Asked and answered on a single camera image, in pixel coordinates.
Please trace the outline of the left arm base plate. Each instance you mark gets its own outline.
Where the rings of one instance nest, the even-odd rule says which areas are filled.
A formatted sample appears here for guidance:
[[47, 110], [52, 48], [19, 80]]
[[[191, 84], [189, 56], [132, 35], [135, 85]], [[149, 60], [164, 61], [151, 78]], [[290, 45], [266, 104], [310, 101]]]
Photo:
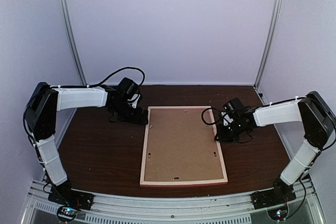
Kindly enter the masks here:
[[81, 191], [71, 190], [70, 192], [61, 193], [52, 189], [49, 193], [48, 200], [60, 205], [70, 206], [80, 210], [90, 210], [93, 203], [94, 195]]

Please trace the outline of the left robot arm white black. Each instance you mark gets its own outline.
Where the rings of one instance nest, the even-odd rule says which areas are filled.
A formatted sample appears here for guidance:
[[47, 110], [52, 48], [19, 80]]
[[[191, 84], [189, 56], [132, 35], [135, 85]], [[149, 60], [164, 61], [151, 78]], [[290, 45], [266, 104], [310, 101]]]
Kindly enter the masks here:
[[115, 87], [50, 86], [46, 82], [36, 86], [24, 109], [23, 126], [56, 198], [64, 205], [71, 205], [76, 197], [55, 143], [57, 113], [67, 109], [107, 108], [112, 122], [147, 125], [148, 111], [138, 106], [141, 100], [140, 85], [129, 78], [123, 78]]

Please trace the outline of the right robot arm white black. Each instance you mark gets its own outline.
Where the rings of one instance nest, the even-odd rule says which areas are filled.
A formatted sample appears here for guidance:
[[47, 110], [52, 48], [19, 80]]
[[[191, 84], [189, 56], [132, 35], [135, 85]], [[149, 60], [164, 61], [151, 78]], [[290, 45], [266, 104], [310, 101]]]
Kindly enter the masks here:
[[239, 98], [228, 101], [214, 122], [214, 139], [221, 142], [238, 142], [243, 133], [268, 125], [301, 122], [303, 142], [295, 156], [274, 181], [269, 192], [272, 203], [279, 204], [289, 196], [292, 185], [311, 168], [317, 157], [325, 151], [331, 135], [335, 133], [335, 115], [316, 91], [262, 106], [243, 105]]

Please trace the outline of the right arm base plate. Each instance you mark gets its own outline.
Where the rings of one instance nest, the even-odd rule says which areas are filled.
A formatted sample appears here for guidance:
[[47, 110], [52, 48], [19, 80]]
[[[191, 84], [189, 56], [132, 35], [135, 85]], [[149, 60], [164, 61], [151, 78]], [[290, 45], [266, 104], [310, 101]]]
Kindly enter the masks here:
[[274, 189], [255, 191], [250, 196], [254, 209], [281, 205], [296, 199], [296, 194], [294, 192], [288, 192], [285, 195], [277, 195]]

